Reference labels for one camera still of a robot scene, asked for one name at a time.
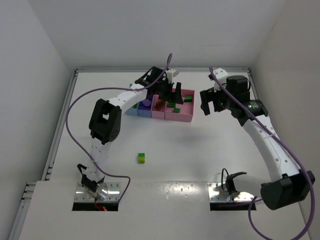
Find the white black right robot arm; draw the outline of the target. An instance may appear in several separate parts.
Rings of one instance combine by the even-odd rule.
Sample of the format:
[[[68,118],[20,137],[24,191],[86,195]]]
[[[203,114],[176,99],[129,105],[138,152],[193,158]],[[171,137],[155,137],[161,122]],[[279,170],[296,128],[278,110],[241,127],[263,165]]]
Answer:
[[[310,191],[302,169],[292,155],[278,142],[268,111],[258,99],[251,99],[248,79],[242,75],[228,76],[219,87],[202,90],[201,109],[210,114],[209,103],[215,112],[229,110],[241,127],[249,134],[267,167],[268,182],[250,177],[245,171],[226,177],[225,187],[229,194],[249,192],[262,198],[271,210],[303,201]]]

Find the green lime lego pair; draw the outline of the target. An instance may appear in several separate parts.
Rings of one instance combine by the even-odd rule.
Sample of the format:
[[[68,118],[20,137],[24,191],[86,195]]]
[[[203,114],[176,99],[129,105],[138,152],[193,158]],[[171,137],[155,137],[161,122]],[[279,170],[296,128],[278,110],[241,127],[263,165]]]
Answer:
[[[139,164],[144,164],[145,161],[146,161],[145,153],[143,153],[143,152],[138,153],[137,162],[138,162]]]

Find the orange brown lego plate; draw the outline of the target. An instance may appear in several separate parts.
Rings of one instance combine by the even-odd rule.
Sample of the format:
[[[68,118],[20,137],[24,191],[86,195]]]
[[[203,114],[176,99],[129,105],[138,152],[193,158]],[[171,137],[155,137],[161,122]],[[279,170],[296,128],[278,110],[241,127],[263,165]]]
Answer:
[[[154,106],[154,109],[160,111],[166,105],[165,100],[158,100]]]

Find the purple decorated lego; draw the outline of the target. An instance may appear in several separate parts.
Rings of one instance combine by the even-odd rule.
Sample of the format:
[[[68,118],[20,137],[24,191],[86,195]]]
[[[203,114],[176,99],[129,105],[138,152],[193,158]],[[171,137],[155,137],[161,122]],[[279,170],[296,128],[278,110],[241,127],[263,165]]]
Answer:
[[[141,101],[140,105],[141,105],[141,108],[143,108],[143,109],[150,109],[152,106],[152,100],[147,98],[147,99]]]

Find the dark green sloped lego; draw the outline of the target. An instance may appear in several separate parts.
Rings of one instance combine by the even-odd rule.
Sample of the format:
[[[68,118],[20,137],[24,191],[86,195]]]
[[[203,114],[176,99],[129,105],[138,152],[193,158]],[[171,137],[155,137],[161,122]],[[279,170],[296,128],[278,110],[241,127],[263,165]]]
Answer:
[[[191,103],[193,101],[193,97],[192,96],[186,96],[185,98],[184,98],[184,102],[185,103]]]

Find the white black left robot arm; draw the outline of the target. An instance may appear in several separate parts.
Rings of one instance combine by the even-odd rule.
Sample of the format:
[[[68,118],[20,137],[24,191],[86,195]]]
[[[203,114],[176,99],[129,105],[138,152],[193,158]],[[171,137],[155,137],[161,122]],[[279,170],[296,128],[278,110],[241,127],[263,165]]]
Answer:
[[[123,112],[135,104],[157,95],[160,100],[176,104],[183,103],[181,83],[174,83],[176,69],[161,69],[153,66],[128,88],[108,100],[99,99],[93,108],[89,130],[91,149],[84,150],[91,166],[79,166],[81,184],[97,199],[102,197],[104,178],[108,175],[102,167],[106,161],[111,143],[119,136]]]

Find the dark green square lego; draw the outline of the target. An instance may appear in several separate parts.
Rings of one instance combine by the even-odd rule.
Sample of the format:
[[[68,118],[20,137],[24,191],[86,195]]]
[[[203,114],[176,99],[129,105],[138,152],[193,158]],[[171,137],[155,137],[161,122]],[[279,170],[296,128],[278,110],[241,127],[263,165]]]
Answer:
[[[168,108],[175,108],[175,107],[176,107],[176,104],[175,104],[174,102],[168,101],[168,102],[167,102],[167,107],[168,107]]]

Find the small dark green lego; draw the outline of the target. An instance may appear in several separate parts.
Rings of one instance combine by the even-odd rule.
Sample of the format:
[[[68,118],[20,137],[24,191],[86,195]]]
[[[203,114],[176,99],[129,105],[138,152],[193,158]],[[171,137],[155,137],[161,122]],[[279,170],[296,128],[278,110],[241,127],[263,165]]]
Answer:
[[[180,113],[180,112],[181,112],[181,109],[175,107],[172,112],[173,112],[173,113]]]

